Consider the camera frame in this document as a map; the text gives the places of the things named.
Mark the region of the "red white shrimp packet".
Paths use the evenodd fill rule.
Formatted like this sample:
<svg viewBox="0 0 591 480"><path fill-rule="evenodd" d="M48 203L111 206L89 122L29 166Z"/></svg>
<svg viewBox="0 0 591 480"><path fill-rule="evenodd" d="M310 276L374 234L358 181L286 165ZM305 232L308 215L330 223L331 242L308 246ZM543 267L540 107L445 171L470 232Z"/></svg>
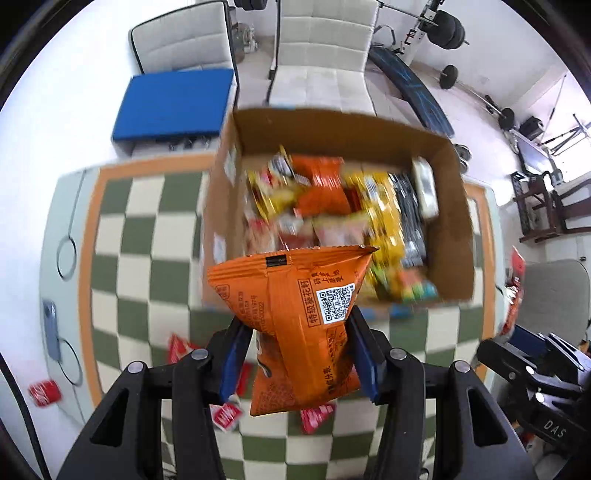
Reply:
<svg viewBox="0 0 591 480"><path fill-rule="evenodd" d="M515 246L512 247L510 276L505 286L505 299L508 309L500 336L508 340L516 326L519 310L523 301L523 282L526 272L526 261Z"/></svg>

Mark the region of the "small red white sachet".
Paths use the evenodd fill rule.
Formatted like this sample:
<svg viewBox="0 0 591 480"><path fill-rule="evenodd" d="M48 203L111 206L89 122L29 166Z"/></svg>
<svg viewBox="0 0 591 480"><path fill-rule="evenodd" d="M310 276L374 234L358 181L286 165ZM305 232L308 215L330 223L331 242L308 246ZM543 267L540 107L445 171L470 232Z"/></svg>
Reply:
<svg viewBox="0 0 591 480"><path fill-rule="evenodd" d="M233 431L243 416L242 408L238 404L227 402L223 405L211 405L211 420L213 426L223 432Z"/></svg>

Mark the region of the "orange snack packet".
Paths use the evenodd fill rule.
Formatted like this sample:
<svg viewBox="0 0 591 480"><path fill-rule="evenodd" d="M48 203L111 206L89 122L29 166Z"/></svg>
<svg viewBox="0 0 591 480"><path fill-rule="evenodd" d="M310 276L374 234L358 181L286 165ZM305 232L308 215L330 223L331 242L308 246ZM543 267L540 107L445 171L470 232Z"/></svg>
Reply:
<svg viewBox="0 0 591 480"><path fill-rule="evenodd" d="M318 407L360 389L346 318L374 251L294 249L208 269L209 286L257 333L253 416Z"/></svg>

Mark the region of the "red snack packet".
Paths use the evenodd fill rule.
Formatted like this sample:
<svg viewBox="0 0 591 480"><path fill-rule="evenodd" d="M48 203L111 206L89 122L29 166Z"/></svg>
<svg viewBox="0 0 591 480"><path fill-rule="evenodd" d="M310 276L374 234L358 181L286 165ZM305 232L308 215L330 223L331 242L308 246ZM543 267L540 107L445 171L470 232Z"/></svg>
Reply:
<svg viewBox="0 0 591 480"><path fill-rule="evenodd" d="M175 364L197 348L198 346L191 341L176 334L171 334L167 344L167 363Z"/></svg>

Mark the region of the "small red packet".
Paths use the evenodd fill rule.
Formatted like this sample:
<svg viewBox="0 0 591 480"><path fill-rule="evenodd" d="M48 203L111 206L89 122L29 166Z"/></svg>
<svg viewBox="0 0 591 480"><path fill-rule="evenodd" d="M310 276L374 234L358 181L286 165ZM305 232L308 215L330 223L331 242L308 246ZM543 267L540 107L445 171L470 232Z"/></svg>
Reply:
<svg viewBox="0 0 591 480"><path fill-rule="evenodd" d="M301 410L301 428L304 434L314 434L326 420L335 413L335 403L329 402L317 407Z"/></svg>

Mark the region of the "blue black workout bench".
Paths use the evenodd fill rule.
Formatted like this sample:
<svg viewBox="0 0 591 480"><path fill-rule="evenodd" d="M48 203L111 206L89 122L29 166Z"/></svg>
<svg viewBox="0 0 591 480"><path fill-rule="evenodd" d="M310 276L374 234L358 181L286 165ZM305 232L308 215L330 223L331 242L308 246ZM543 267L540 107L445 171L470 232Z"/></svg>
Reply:
<svg viewBox="0 0 591 480"><path fill-rule="evenodd" d="M386 47L373 45L370 47L369 59L400 91L423 127L448 138L455 136L455 131L436 98L397 54Z"/></svg>

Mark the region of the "gold yellow snack bag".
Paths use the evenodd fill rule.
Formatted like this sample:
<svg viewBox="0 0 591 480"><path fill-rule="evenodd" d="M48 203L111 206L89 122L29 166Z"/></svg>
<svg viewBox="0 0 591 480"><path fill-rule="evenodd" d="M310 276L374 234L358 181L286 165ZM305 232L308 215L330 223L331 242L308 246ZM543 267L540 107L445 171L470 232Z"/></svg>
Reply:
<svg viewBox="0 0 591 480"><path fill-rule="evenodd" d="M301 188L286 178L274 175L269 169L249 171L247 185L263 220L270 221L294 206Z"/></svg>

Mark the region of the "green candy bag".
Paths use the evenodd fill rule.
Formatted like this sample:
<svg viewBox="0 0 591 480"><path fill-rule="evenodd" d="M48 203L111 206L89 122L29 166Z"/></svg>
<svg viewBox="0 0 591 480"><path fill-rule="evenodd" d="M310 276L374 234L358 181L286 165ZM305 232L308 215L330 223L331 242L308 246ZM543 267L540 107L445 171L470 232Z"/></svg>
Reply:
<svg viewBox="0 0 591 480"><path fill-rule="evenodd" d="M418 268L373 266L373 284L380 300L422 303L439 297L437 287Z"/></svg>

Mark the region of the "black striped snack bag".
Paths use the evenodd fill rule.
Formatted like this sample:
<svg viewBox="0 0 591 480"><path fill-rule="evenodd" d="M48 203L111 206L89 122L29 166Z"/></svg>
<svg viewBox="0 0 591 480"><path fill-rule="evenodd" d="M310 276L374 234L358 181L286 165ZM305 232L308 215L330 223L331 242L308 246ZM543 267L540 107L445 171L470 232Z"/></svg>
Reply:
<svg viewBox="0 0 591 480"><path fill-rule="evenodd" d="M407 174L390 174L390 178L396 191L401 212L405 246L402 265L405 268L423 266L427 257L427 248L414 187Z"/></svg>

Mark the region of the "dark wooden chair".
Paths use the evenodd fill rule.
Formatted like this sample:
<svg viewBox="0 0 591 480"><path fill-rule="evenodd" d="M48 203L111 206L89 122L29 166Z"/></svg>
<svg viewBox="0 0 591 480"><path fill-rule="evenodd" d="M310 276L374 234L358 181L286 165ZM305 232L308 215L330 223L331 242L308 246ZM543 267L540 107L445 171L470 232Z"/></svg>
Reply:
<svg viewBox="0 0 591 480"><path fill-rule="evenodd" d="M590 173L552 188L546 185L550 178L549 172L529 176L513 172L510 175L522 231L521 243L541 243L560 236L590 233L589 226L568 226L569 221L590 217L590 195L568 202L569 197L583 189L590 190Z"/></svg>

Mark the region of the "orange snack bag in box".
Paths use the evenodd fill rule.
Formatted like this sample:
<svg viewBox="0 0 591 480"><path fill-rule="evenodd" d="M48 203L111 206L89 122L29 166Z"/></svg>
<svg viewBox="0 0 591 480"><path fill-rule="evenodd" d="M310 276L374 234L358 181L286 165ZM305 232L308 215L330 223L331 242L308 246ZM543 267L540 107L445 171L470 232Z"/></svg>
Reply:
<svg viewBox="0 0 591 480"><path fill-rule="evenodd" d="M346 216L352 213L342 188L342 157L294 155L294 172L307 178L311 186L297 196L294 210L301 217Z"/></svg>

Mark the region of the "blue seat cushion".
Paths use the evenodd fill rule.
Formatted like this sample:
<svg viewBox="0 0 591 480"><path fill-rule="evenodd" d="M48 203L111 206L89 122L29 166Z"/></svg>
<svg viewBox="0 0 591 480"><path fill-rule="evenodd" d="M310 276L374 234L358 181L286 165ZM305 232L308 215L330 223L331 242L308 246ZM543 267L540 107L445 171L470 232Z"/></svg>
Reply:
<svg viewBox="0 0 591 480"><path fill-rule="evenodd" d="M120 143L219 135L233 78L231 69L133 77L123 96L112 140Z"/></svg>

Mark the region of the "green checkered table mat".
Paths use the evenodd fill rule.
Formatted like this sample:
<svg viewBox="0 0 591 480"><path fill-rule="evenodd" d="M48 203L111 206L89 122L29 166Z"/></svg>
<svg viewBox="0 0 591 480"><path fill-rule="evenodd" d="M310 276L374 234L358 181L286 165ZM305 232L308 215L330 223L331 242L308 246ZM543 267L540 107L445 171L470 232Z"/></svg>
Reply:
<svg viewBox="0 0 591 480"><path fill-rule="evenodd" d="M106 182L99 207L89 277L93 358L107 390L134 360L166 363L171 334L204 346L230 320L201 295L204 262L202 172L127 175ZM490 296L495 276L498 210L491 190L470 189L475 284L467 303L405 309L370 307L367 321L418 358L446 366L469 360L498 323ZM359 478L372 467L386 411L360 393L339 399L314 434L304 434L297 412L253 417L252 390L233 400L242 408L235 430L215 431L230 479Z"/></svg>

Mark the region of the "pink yellow snack bag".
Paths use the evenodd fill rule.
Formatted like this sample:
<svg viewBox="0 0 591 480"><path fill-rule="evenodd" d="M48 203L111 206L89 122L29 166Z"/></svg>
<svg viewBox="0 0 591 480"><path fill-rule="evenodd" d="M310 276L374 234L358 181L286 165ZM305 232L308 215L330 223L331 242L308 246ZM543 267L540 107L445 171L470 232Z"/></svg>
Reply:
<svg viewBox="0 0 591 480"><path fill-rule="evenodd" d="M318 245L322 247L363 245L369 226L370 220L363 213L318 217L312 222Z"/></svg>

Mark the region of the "blue smartphone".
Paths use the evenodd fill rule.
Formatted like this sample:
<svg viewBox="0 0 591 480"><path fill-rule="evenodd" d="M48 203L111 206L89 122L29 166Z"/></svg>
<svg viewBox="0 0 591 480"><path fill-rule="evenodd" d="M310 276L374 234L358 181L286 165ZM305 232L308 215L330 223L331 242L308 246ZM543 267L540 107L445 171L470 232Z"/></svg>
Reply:
<svg viewBox="0 0 591 480"><path fill-rule="evenodd" d="M55 304L52 301L42 301L42 316L48 356L54 361L60 362L61 350L57 325L57 311Z"/></svg>

